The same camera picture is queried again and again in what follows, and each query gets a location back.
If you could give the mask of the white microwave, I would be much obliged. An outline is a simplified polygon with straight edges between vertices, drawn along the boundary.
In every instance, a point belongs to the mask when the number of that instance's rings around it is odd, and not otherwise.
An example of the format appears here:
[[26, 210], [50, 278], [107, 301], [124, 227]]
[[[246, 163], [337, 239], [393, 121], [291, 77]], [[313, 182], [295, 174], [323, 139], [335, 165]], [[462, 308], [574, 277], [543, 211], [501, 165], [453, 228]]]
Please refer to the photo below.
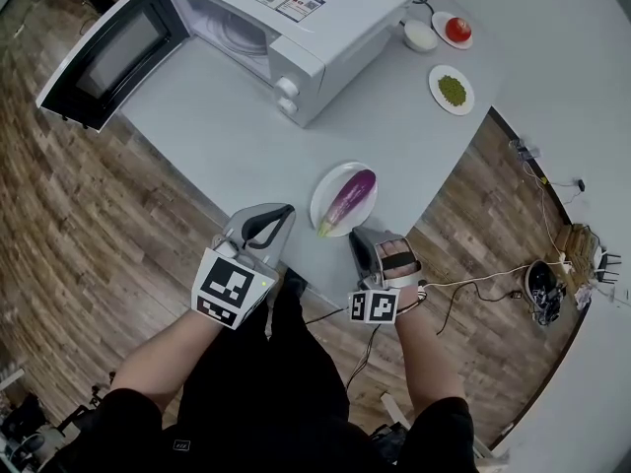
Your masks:
[[40, 108], [99, 130], [186, 41], [246, 68], [298, 125], [385, 48], [413, 0], [119, 0], [66, 55]]

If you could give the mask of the purple eggplant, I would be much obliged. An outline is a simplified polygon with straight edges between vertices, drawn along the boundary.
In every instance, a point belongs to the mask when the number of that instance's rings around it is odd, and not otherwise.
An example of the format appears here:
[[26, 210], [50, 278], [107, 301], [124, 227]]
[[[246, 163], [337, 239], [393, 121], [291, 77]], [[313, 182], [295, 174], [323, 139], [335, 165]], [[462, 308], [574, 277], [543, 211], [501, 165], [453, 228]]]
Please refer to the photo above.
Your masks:
[[329, 205], [320, 221], [317, 234], [320, 237], [326, 237], [373, 192], [376, 185], [377, 177], [372, 170], [357, 171]]

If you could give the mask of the person's black shirt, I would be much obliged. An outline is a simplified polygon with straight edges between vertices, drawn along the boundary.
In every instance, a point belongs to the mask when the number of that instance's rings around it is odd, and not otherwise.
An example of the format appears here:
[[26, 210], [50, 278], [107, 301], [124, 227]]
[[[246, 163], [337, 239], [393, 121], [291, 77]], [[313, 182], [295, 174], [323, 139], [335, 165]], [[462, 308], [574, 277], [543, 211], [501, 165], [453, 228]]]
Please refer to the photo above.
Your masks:
[[473, 424], [461, 398], [425, 409], [393, 463], [359, 427], [332, 416], [254, 413], [217, 426], [162, 427], [158, 407], [131, 389], [111, 392], [92, 426], [44, 473], [478, 473]]

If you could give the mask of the person's black trousers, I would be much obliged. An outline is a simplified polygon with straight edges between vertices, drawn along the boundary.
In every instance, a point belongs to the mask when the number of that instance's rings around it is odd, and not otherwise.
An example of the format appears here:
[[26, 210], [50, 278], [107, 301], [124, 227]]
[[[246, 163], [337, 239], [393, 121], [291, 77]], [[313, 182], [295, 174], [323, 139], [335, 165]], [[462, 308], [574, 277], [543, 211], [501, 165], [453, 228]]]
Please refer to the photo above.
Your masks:
[[339, 373], [282, 287], [236, 330], [224, 330], [183, 387], [177, 423], [217, 426], [254, 413], [315, 413], [348, 422]]

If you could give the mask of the person's right hand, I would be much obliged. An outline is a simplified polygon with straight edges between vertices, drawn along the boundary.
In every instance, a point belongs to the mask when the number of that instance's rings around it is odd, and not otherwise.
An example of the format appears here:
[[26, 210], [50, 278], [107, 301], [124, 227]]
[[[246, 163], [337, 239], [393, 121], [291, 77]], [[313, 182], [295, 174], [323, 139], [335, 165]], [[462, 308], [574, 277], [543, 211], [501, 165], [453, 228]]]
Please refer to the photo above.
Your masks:
[[387, 280], [406, 277], [418, 270], [416, 256], [403, 239], [385, 241], [379, 247]]

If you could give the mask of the router with antennas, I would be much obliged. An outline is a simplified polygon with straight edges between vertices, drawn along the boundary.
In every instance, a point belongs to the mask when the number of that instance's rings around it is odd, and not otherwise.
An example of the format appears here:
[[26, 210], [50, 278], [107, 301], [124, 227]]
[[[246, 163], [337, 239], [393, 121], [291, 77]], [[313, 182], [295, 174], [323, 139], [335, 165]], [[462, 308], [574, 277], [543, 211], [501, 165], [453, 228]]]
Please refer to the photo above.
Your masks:
[[618, 270], [621, 264], [622, 257], [620, 255], [599, 248], [595, 254], [594, 274], [596, 280], [604, 284], [615, 284], [618, 281]]

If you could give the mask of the black round bin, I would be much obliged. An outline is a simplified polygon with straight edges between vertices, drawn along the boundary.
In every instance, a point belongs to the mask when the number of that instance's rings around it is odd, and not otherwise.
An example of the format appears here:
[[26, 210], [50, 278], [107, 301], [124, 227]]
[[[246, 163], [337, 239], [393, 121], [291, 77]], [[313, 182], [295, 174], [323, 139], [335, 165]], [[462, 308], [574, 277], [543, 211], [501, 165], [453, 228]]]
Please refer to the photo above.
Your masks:
[[566, 298], [566, 286], [557, 279], [550, 265], [542, 260], [532, 262], [524, 276], [524, 287], [535, 322], [548, 326], [558, 319]]

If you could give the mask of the white oval plate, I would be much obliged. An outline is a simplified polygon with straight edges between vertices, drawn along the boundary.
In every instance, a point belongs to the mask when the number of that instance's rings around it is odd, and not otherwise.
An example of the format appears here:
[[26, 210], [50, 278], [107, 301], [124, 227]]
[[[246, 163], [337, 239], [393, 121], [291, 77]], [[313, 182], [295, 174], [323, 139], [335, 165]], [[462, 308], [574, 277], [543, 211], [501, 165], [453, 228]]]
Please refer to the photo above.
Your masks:
[[[343, 186], [358, 172], [369, 169], [360, 162], [346, 162], [331, 169], [315, 187], [310, 206], [310, 219], [318, 231], [321, 220]], [[375, 183], [364, 199], [328, 234], [328, 237], [344, 237], [362, 225], [371, 215], [378, 198], [379, 187]]]

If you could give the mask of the pile of green beans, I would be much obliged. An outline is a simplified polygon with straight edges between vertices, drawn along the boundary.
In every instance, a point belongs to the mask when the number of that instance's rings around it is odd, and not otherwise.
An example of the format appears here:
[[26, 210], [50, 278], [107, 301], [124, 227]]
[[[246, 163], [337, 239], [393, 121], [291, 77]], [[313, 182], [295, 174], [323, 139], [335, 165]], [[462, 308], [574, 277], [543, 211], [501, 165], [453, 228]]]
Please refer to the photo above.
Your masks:
[[459, 79], [445, 75], [438, 80], [438, 88], [451, 106], [461, 106], [466, 102], [466, 89]]

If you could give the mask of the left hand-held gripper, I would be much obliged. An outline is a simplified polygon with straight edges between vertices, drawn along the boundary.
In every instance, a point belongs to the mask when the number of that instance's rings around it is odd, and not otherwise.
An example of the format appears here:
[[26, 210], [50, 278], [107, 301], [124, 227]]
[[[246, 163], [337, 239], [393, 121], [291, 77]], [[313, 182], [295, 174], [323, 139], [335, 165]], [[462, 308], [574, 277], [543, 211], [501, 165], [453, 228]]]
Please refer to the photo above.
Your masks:
[[[277, 286], [277, 265], [296, 221], [295, 208], [262, 203], [236, 212], [224, 232], [204, 250], [193, 281], [190, 309], [236, 330]], [[214, 250], [228, 238], [240, 248], [237, 259]], [[237, 239], [249, 239], [239, 244]]]

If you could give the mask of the small white plate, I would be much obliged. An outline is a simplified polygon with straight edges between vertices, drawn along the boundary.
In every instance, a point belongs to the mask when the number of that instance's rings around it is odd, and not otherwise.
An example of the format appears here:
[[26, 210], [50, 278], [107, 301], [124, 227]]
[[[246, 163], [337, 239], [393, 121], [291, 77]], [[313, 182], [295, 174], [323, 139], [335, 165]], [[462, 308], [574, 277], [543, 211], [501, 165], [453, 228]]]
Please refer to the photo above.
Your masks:
[[443, 11], [435, 12], [431, 18], [434, 31], [448, 45], [460, 50], [470, 49], [473, 44], [472, 34], [463, 41], [454, 41], [448, 36], [448, 23], [451, 19], [456, 19], [456, 16]]

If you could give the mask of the person's right forearm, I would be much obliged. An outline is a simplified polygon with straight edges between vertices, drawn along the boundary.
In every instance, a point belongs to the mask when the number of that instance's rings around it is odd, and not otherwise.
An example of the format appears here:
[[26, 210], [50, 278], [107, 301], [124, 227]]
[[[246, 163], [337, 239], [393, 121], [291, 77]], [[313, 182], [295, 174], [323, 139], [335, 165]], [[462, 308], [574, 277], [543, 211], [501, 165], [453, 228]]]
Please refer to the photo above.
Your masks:
[[395, 320], [415, 417], [437, 401], [465, 398], [462, 381], [440, 338], [426, 320], [417, 291], [416, 286], [400, 290], [400, 305], [405, 313], [399, 314]]

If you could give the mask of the person's left forearm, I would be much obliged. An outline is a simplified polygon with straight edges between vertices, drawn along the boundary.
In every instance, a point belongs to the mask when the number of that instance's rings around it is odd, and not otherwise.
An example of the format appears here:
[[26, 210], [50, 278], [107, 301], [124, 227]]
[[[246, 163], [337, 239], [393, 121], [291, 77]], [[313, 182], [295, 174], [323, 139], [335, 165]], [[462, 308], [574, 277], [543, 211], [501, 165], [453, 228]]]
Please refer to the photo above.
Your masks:
[[135, 349], [111, 389], [134, 390], [164, 413], [223, 325], [192, 309]]

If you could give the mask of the person's black shoe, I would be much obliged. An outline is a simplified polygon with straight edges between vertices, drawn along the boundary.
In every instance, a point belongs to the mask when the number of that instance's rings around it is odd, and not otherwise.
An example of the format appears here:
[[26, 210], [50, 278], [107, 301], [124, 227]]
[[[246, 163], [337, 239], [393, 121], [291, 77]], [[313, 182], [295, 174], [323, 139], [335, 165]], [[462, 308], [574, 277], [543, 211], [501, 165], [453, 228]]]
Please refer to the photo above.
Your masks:
[[282, 290], [292, 299], [299, 301], [307, 286], [307, 281], [302, 277], [289, 277], [284, 279]]

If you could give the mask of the cardboard box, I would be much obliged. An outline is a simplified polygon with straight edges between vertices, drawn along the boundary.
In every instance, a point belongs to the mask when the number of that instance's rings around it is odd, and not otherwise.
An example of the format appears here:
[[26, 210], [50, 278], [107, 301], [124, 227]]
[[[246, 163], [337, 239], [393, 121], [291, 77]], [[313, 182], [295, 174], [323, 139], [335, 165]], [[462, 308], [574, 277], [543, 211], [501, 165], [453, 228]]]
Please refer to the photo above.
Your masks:
[[600, 239], [588, 225], [563, 226], [555, 243], [577, 272], [592, 273], [595, 270], [595, 256], [596, 250], [600, 248]]

